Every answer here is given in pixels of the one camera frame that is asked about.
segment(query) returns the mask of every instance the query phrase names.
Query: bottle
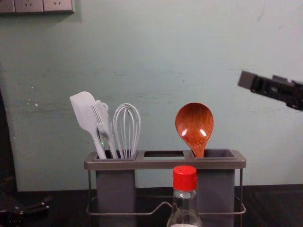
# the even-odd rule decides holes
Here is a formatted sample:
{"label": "bottle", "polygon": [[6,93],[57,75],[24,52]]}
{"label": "bottle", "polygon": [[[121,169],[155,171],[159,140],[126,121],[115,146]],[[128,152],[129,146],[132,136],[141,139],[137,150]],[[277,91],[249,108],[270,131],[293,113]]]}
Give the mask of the bottle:
{"label": "bottle", "polygon": [[173,203],[167,227],[202,227],[197,211],[197,171],[192,166],[173,170]]}

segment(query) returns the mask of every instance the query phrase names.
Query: white whisk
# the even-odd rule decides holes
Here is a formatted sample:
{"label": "white whisk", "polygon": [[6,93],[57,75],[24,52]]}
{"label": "white whisk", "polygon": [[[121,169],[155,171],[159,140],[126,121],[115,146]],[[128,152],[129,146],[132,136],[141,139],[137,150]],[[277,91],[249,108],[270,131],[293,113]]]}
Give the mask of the white whisk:
{"label": "white whisk", "polygon": [[141,129],[141,117],[136,107],[121,104],[114,114],[113,128],[121,158],[134,158]]}

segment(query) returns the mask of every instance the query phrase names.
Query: gray utensil holder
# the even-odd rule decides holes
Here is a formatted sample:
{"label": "gray utensil holder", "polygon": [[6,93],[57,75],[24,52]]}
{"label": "gray utensil holder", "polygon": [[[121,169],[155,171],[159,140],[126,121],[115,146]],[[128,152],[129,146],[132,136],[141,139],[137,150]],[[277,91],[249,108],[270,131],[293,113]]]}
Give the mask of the gray utensil holder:
{"label": "gray utensil holder", "polygon": [[[98,212],[91,211],[91,197],[87,213],[99,216],[99,227],[136,227],[136,215],[152,215],[161,203],[150,213],[135,213],[136,169],[173,169],[179,165],[194,166],[197,169],[198,211],[204,227],[232,227],[234,215],[246,209],[242,204],[242,176],[246,159],[236,150],[206,149],[204,158],[195,158],[191,150],[183,151],[138,151],[135,159],[99,159],[95,152],[84,162],[89,172],[96,171]],[[234,212],[234,176],[240,170],[240,211]]]}

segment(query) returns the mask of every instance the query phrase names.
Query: power outlet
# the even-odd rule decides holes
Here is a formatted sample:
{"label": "power outlet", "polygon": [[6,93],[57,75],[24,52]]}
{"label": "power outlet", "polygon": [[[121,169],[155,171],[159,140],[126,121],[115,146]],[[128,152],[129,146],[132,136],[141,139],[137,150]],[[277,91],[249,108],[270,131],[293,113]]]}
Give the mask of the power outlet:
{"label": "power outlet", "polygon": [[14,13],[14,0],[0,0],[0,13]]}
{"label": "power outlet", "polygon": [[44,11],[73,12],[72,0],[43,0]]}
{"label": "power outlet", "polygon": [[17,13],[43,12],[43,0],[15,0]]}

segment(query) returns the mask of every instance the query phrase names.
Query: spoon bowl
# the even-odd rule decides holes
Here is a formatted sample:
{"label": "spoon bowl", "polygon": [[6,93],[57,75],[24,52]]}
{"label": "spoon bowl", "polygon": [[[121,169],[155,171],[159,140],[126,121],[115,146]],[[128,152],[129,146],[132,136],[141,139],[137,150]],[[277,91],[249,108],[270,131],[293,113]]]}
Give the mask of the spoon bowl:
{"label": "spoon bowl", "polygon": [[204,157],[204,149],[213,128],[214,118],[210,109],[202,103],[189,103],[177,113],[176,129],[189,145],[195,157]]}

